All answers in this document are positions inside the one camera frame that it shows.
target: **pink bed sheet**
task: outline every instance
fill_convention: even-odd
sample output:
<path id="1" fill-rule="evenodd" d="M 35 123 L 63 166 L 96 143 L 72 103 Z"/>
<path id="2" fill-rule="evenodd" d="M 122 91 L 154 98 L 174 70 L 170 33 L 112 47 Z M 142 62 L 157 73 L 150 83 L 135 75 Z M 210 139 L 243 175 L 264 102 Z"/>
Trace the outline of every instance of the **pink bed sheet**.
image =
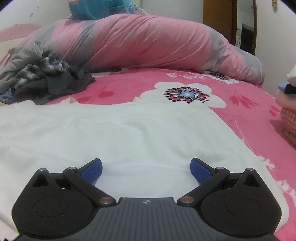
<path id="1" fill-rule="evenodd" d="M 261 88 L 252 84 L 230 79 L 227 76 L 214 73 L 193 73 L 165 69 L 138 69 L 121 72 L 102 73 L 96 81 L 81 93 L 72 95 L 83 104 L 119 104 L 131 102 L 143 93 L 150 101 L 182 101 L 184 97 L 178 95 L 179 89 L 161 89 L 170 82 L 170 86 L 183 83 L 184 87 L 192 83 L 200 83 L 212 90 L 205 101 L 196 91 L 188 102 L 201 101 L 212 108 L 217 115 L 245 142 L 270 171 L 278 186 L 283 190 L 289 206 L 289 220 L 276 236 L 282 241 L 296 240 L 296 163 L 295 147 L 284 135 L 284 127 L 280 119 L 280 106 L 275 99 Z M 215 96 L 225 103 L 215 103 Z M 56 99 L 51 103 L 58 103 L 68 96 Z"/>

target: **plaid cloth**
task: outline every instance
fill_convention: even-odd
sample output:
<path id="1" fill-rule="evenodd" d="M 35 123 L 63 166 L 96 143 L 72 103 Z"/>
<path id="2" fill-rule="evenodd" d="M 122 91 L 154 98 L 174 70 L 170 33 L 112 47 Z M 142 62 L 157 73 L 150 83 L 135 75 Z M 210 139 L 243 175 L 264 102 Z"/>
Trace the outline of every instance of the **plaid cloth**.
<path id="1" fill-rule="evenodd" d="M 45 76 L 61 74 L 67 70 L 67 67 L 68 63 L 57 60 L 53 52 L 44 52 L 39 62 L 28 64 L 16 74 L 13 89 L 16 90 L 30 81 L 44 79 Z"/>

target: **white garment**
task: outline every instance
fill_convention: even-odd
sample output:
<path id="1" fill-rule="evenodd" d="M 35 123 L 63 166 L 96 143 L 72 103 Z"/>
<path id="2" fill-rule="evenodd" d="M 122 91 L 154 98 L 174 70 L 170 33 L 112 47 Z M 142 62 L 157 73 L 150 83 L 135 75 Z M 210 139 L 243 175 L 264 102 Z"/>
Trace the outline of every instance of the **white garment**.
<path id="1" fill-rule="evenodd" d="M 173 197 L 198 186 L 189 164 L 198 157 L 231 172 L 253 167 L 282 209 L 288 205 L 268 170 L 206 105 L 131 102 L 119 105 L 37 106 L 26 101 L 1 108 L 0 219 L 14 228 L 11 209 L 38 168 L 62 172 L 94 158 L 103 162 L 96 186 L 120 197 Z"/>
<path id="2" fill-rule="evenodd" d="M 288 82 L 292 86 L 296 87 L 296 66 L 294 67 L 294 69 L 292 69 L 291 73 L 287 75 L 287 77 L 288 77 Z"/>

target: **blue rubber pad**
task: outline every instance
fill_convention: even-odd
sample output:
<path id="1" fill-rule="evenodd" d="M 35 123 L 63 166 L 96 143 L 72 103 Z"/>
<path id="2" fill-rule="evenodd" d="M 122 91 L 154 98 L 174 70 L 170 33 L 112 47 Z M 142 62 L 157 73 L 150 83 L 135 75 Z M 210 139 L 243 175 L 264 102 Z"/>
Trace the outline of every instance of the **blue rubber pad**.
<path id="1" fill-rule="evenodd" d="M 101 175 L 103 164 L 100 159 L 95 159 L 95 162 L 81 171 L 80 177 L 87 182 L 93 184 Z"/>
<path id="2" fill-rule="evenodd" d="M 200 184 L 212 177 L 212 173 L 204 166 L 199 164 L 195 159 L 191 160 L 190 172 Z"/>

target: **teal fabric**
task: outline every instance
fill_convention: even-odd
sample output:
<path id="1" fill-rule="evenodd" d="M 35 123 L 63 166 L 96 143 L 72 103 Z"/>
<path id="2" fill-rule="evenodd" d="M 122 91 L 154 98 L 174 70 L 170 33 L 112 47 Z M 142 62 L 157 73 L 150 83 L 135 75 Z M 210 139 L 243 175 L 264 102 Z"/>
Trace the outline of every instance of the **teal fabric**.
<path id="1" fill-rule="evenodd" d="M 78 0 L 69 3 L 74 19 L 95 20 L 117 13 L 133 13 L 139 7 L 131 0 Z"/>

